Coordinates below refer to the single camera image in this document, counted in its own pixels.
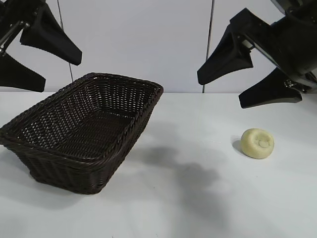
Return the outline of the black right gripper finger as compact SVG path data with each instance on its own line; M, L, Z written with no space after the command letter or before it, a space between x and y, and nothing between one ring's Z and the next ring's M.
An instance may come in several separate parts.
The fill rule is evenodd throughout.
M287 82L288 77L276 68L263 80L239 95L240 106L246 109L266 104L302 101L300 92L287 87Z
M231 31L224 33L214 52L197 71L199 84L206 85L229 73L253 67L251 51L238 37Z

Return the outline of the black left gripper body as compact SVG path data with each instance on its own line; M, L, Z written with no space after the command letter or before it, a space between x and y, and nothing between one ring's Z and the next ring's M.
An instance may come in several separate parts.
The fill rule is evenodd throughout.
M40 11L47 6L45 0L6 0L0 2L0 55L20 31L27 31L40 20Z

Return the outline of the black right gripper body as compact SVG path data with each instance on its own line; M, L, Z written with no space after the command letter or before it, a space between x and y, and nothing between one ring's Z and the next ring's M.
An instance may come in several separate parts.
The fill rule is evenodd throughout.
M247 8L230 19L242 40L261 52L303 93L317 88L312 71L317 67L317 6L289 7L280 20L269 25Z

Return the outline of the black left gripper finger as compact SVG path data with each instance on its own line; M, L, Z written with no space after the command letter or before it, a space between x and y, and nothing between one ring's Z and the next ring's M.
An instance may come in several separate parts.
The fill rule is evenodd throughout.
M46 79L25 67L9 54L0 56L0 86L43 92Z
M82 61L82 51L62 30L47 3L38 8L34 22L23 30L20 43L49 52L73 65Z

